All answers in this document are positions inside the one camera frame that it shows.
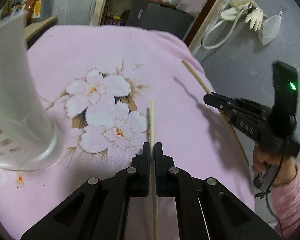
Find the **wooden chopstick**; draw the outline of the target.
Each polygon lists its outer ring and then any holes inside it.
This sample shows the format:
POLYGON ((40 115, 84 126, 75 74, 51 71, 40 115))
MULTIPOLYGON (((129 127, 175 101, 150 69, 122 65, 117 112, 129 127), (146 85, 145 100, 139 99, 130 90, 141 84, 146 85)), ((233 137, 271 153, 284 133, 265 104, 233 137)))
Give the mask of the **wooden chopstick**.
MULTIPOLYGON (((198 83, 200 84, 200 86, 202 87, 202 89, 206 92, 206 94, 212 94, 211 91, 209 90, 209 88, 206 86, 206 84, 204 83, 204 81, 198 76, 198 74, 194 71, 194 69, 185 61, 182 60, 183 65, 187 68, 187 70, 192 74, 192 76, 198 81, 198 83)), ((232 134, 234 135, 235 141, 238 143, 239 149, 241 154, 243 155, 245 162, 247 163, 247 165, 249 165, 249 160, 245 154, 245 151, 241 145, 241 142, 236 134, 236 132, 234 131, 233 127, 228 123, 228 119, 226 117, 226 115, 224 114, 223 111, 218 110, 220 115, 222 116, 222 118, 224 119, 225 123, 227 124, 228 128, 230 129, 230 131, 232 132, 232 134)))
POLYGON ((159 239, 159 220, 158 220, 158 200, 156 195, 155 184, 155 116, 154 116, 154 100, 150 100, 150 148, 151 148, 151 164, 150 164, 150 185, 152 195, 152 219, 153 219, 153 239, 159 239))

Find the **hanging clear plastic bag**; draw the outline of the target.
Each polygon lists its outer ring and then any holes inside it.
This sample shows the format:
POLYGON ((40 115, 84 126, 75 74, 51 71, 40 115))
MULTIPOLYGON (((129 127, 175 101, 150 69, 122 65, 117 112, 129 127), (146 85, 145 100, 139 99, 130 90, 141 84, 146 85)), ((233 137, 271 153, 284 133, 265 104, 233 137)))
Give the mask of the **hanging clear plastic bag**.
POLYGON ((263 46, 269 44, 274 40, 280 32, 280 26, 282 21, 282 10, 270 18, 266 19, 258 32, 258 39, 263 46))

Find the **cream rubber gloves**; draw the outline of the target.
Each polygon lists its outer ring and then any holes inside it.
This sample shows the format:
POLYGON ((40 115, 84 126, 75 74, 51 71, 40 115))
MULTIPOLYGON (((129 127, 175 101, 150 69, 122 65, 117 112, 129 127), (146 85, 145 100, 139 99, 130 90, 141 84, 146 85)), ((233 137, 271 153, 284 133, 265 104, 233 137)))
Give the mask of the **cream rubber gloves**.
POLYGON ((260 7, 256 7, 248 11, 245 17, 245 23, 249 24, 249 28, 251 30, 257 32, 261 29, 263 20, 267 17, 268 15, 264 14, 263 10, 260 7))

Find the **pink floral tablecloth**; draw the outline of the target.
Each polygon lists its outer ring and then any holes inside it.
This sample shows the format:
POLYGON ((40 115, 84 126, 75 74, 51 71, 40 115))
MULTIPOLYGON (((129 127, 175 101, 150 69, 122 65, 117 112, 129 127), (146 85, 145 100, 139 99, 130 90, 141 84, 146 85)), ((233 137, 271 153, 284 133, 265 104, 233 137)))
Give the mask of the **pink floral tablecloth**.
POLYGON ((236 137, 203 102, 205 92, 187 66, 210 81, 179 38, 139 28, 55 26, 27 57, 44 109, 63 133, 64 151, 43 170, 0 169, 0 221, 14 239, 89 178, 127 168, 147 140, 150 105, 155 139, 177 167, 216 178, 254 207, 236 137))

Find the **dark grey cabinet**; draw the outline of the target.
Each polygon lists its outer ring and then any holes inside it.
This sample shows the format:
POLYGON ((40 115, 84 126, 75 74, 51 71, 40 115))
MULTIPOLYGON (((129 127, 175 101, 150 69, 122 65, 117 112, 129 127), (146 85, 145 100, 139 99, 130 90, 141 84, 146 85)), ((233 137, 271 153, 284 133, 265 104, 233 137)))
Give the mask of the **dark grey cabinet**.
POLYGON ((126 26, 165 31, 182 40, 192 22, 193 16, 187 12, 147 0, 133 0, 126 26))

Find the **white plastic utensil holder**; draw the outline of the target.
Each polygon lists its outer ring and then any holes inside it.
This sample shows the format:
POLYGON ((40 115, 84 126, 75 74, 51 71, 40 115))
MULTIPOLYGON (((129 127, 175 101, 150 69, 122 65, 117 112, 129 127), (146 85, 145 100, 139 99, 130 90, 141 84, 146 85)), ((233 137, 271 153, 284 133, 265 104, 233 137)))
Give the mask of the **white plastic utensil holder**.
POLYGON ((61 153, 61 133, 40 103, 26 55, 24 17, 17 14, 0 23, 0 168, 39 170, 61 153))

